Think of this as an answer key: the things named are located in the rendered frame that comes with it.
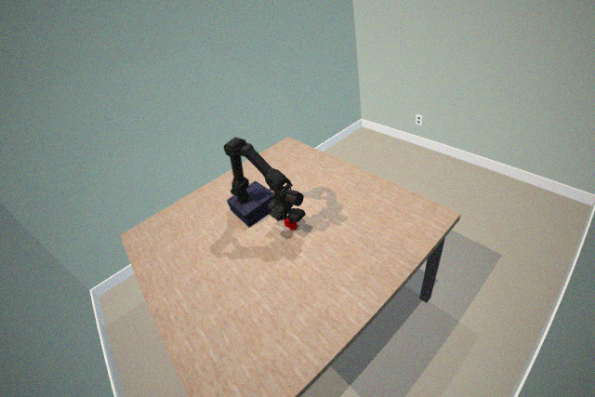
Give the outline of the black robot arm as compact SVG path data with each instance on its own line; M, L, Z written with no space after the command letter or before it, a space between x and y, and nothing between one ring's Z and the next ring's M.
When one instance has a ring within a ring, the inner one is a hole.
M244 147L243 147L244 146ZM244 177L241 155L245 156L250 163L264 176L270 190L274 191L276 201L279 203L287 202L291 205L300 206L303 202L303 194L291 190L293 184L278 169L272 168L255 150L250 143L244 139L233 138L224 145L225 153L231 158L232 165L232 195L237 196L240 205L251 200L246 188L248 188L248 179ZM286 183L285 186L283 186ZM287 210L282 205L276 207L270 212L270 216L277 221L282 221L287 214Z

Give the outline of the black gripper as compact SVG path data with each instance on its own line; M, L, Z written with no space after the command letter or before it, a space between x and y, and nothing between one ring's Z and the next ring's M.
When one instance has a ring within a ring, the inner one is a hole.
M287 218L289 219L291 225L293 224L293 222L299 222L304 216L305 216L305 211L302 209L295 209L295 208L291 208L293 205L287 203L287 202L282 202L279 203L276 201L276 199L273 199L272 201L270 201L267 205L268 210L272 211L276 205L282 205L284 206L284 208L287 210L287 214L284 214L284 220L286 220Z

